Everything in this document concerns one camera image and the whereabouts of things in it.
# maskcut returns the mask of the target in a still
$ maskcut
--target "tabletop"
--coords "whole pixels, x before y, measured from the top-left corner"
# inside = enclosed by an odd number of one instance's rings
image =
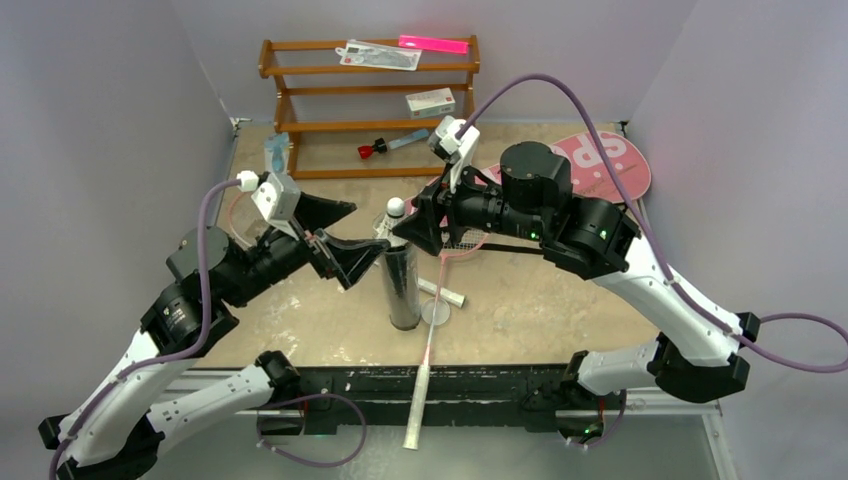
[[[510,145],[535,140],[553,143],[579,133],[579,124],[480,124],[473,164],[495,164]],[[612,124],[601,130],[614,131]],[[263,170],[270,126],[240,129],[230,177],[241,170]],[[304,134],[298,169],[438,166],[441,160],[424,142],[384,155],[359,159],[356,148],[382,136],[403,132]],[[415,195],[428,181],[419,178],[301,180],[303,192],[355,202],[353,214],[330,227],[339,238],[371,238],[373,220],[394,196]],[[218,225],[228,229],[228,206],[238,194],[228,190]],[[233,227],[250,240],[266,227],[249,198],[232,209]],[[490,241],[512,239],[498,236]],[[439,260],[418,252],[418,273],[438,280]],[[479,251],[448,260],[444,286],[467,297],[462,309],[451,307],[448,322],[436,328],[433,364],[561,363],[580,350],[612,350],[643,343],[656,328],[630,305],[592,282],[555,268],[537,255]],[[421,300],[429,295],[422,293]],[[416,365],[427,341],[424,322],[411,331],[395,329],[378,268],[350,290],[323,280],[309,268],[233,309],[238,328],[201,359],[199,367],[236,367],[252,363],[265,350],[281,350],[296,365]]]

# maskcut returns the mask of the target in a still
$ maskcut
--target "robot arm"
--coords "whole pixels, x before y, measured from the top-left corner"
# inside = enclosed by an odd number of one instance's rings
[[[126,378],[118,376],[134,363],[183,351],[199,338],[198,245],[192,231],[166,262],[176,282],[144,314],[130,347],[96,393],[74,412],[47,418],[39,425],[47,448],[57,449],[66,442],[57,465],[59,478],[138,478],[153,466],[157,455],[197,431],[237,411],[294,398],[297,370],[281,352],[265,352],[254,365],[227,380],[153,405],[175,378],[238,325],[227,304],[243,307],[307,264],[322,278],[336,278],[348,289],[388,248],[384,240],[349,241],[328,235],[323,229],[356,206],[303,194],[285,173],[261,179],[249,174],[242,188],[256,189],[254,202],[270,226],[257,245],[247,250],[223,230],[207,228],[205,254],[212,299],[207,341],[190,358],[153,363]],[[80,416],[86,416],[82,427],[69,438],[68,431]]]
[[[448,168],[420,192],[416,212],[394,234],[431,255],[444,244],[440,223],[445,218],[450,241],[459,241],[470,228],[533,241],[557,268],[595,282],[636,308],[662,332],[655,341],[612,352],[580,352],[570,362],[570,380],[595,395],[656,385],[683,400],[707,402],[744,389],[749,365],[736,355],[739,342],[677,296],[633,220],[606,200],[574,194],[568,159],[541,143],[508,148],[500,160],[501,184],[496,184],[460,158],[474,151],[465,143],[479,138],[471,127],[456,139],[450,132],[460,122],[446,117],[431,137],[431,148]],[[756,339],[756,317],[721,308],[674,273],[677,283],[733,333]]]

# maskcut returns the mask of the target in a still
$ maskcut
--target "gray wall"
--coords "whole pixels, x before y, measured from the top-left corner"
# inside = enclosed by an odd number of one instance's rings
[[[736,311],[848,325],[846,24],[838,0],[701,1],[631,123],[654,170],[648,205],[664,247]],[[776,323],[759,343],[829,364],[846,355],[833,337]],[[845,478],[848,376],[743,355],[748,389],[724,402],[742,478]]]
[[[0,468],[85,399],[169,282],[231,127],[167,0],[0,2]]]
[[[630,118],[668,56],[695,0],[174,0],[212,84],[231,116],[269,120],[274,84],[256,61],[262,40],[333,40],[398,34],[480,39],[478,103],[520,74],[544,71],[562,78],[597,120]],[[335,53],[321,57],[338,62]],[[301,61],[290,58],[287,61]],[[426,83],[444,75],[404,73],[294,77],[291,85],[391,81]],[[490,120],[576,118],[552,87],[525,85],[489,111]],[[392,118],[403,101],[379,97],[309,97],[297,105],[305,120]]]

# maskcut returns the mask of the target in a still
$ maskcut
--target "pink sign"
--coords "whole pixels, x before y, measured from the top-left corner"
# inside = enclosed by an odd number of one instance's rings
[[[630,140],[617,133],[598,132],[598,135],[627,193],[633,200],[640,198],[651,185],[651,169],[645,157]],[[613,203],[623,202],[589,132],[564,138],[551,145],[551,150],[571,160],[574,193]]]

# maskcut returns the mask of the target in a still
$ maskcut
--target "white box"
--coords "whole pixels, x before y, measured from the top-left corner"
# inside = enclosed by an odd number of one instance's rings
[[[409,118],[435,117],[453,112],[456,108],[456,99],[450,88],[440,88],[407,95],[406,105],[409,108]]]

